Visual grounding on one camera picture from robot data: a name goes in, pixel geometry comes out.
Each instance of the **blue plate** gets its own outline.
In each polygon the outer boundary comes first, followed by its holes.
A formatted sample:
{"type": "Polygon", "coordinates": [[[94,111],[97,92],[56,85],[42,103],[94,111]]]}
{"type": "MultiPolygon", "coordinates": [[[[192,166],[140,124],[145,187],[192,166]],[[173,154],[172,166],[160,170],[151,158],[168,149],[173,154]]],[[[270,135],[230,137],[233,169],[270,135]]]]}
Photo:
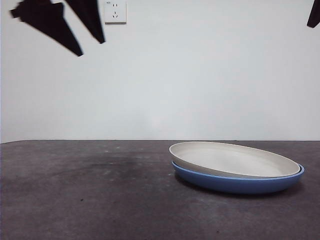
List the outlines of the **blue plate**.
{"type": "Polygon", "coordinates": [[[298,182],[304,167],[294,175],[270,178],[240,178],[204,174],[188,170],[172,162],[176,173],[184,180],[200,187],[233,194],[268,194],[285,190],[298,182]]]}

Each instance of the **electrical outlet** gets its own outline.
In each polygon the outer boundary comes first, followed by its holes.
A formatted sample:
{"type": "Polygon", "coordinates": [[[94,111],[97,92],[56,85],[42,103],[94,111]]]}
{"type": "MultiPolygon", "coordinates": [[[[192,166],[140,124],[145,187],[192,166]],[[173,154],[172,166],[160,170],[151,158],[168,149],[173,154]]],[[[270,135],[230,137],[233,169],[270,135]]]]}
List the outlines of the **electrical outlet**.
{"type": "Polygon", "coordinates": [[[107,1],[104,4],[105,24],[126,24],[127,3],[122,0],[107,1]]]}

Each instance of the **white wall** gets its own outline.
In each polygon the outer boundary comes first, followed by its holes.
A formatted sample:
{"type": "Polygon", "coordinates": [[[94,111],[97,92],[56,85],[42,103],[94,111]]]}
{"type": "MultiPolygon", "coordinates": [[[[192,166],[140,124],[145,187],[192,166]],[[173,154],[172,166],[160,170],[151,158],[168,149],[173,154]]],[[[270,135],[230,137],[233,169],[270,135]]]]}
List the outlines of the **white wall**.
{"type": "Polygon", "coordinates": [[[320,140],[313,0],[128,0],[102,45],[66,5],[81,57],[11,19],[17,2],[1,1],[2,142],[320,140]]]}

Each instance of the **table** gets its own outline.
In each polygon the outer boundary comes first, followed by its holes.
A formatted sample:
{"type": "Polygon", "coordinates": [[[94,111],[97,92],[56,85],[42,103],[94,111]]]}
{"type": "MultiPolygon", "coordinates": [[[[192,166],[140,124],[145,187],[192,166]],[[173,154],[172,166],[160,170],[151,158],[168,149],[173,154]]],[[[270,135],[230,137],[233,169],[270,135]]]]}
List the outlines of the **table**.
{"type": "Polygon", "coordinates": [[[267,195],[214,192],[179,178],[172,140],[27,140],[1,144],[3,240],[317,240],[320,141],[217,141],[305,167],[267,195]]]}

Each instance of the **ceramic plate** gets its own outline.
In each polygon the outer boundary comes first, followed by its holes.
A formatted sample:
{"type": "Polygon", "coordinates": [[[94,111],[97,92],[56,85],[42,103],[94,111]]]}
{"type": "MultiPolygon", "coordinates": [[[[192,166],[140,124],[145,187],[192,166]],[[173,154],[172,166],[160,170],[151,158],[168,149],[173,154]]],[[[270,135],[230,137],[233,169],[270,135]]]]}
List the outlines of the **ceramic plate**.
{"type": "Polygon", "coordinates": [[[278,178],[300,171],[284,156],[252,147],[190,141],[172,145],[169,152],[180,167],[198,173],[239,178],[278,178]]]}
{"type": "Polygon", "coordinates": [[[294,175],[271,178],[240,178],[203,174],[184,169],[174,162],[176,173],[184,180],[200,187],[233,194],[267,194],[285,190],[298,182],[305,169],[294,175]]]}

